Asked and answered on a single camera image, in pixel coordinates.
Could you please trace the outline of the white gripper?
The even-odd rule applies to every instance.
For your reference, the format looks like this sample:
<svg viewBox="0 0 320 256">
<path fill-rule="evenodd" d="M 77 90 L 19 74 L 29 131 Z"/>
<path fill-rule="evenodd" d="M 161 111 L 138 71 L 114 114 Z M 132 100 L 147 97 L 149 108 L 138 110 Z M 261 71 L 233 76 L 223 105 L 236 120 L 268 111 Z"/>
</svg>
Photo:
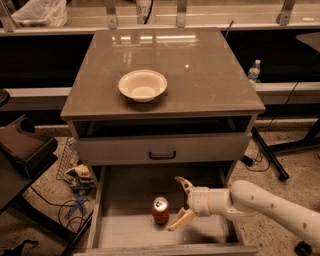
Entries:
<svg viewBox="0 0 320 256">
<path fill-rule="evenodd" d="M 181 176 L 175 180 L 188 194 L 187 204 L 189 209 L 181 208 L 177 218 L 168 226 L 167 230 L 173 232 L 188 225 L 196 216 L 225 215 L 231 208 L 229 190 L 210 189 L 208 187 L 194 187 L 193 184 Z"/>
</svg>

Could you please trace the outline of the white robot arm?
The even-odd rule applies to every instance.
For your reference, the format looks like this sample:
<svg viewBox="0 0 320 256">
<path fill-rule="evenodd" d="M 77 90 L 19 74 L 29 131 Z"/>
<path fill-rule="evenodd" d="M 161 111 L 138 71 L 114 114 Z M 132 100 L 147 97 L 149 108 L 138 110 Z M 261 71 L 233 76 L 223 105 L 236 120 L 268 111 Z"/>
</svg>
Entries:
<svg viewBox="0 0 320 256">
<path fill-rule="evenodd" d="M 181 176 L 175 180 L 187 195 L 188 209 L 181 208 L 168 226 L 175 231 L 195 217 L 221 215 L 232 221 L 244 221 L 263 214 L 297 235 L 313 248 L 320 247 L 320 214 L 278 197 L 252 182 L 237 180 L 229 188 L 194 186 Z"/>
</svg>

